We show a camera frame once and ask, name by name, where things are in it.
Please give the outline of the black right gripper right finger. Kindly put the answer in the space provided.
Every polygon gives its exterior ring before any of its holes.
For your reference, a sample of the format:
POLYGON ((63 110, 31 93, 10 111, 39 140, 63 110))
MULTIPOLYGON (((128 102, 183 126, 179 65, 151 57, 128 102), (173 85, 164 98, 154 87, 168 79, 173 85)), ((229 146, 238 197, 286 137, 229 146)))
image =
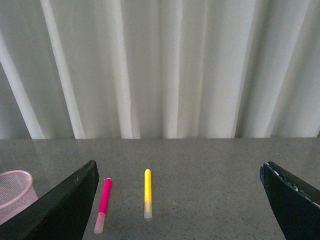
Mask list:
POLYGON ((272 161, 260 167, 259 176, 284 237, 318 240, 320 191, 272 161))

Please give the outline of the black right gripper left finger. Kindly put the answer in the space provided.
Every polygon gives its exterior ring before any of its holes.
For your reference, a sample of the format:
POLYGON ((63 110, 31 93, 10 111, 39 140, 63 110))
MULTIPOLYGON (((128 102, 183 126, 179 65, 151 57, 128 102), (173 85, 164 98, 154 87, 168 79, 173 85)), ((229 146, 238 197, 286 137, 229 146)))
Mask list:
POLYGON ((81 240, 99 183, 90 160, 25 210, 0 226, 2 240, 81 240))

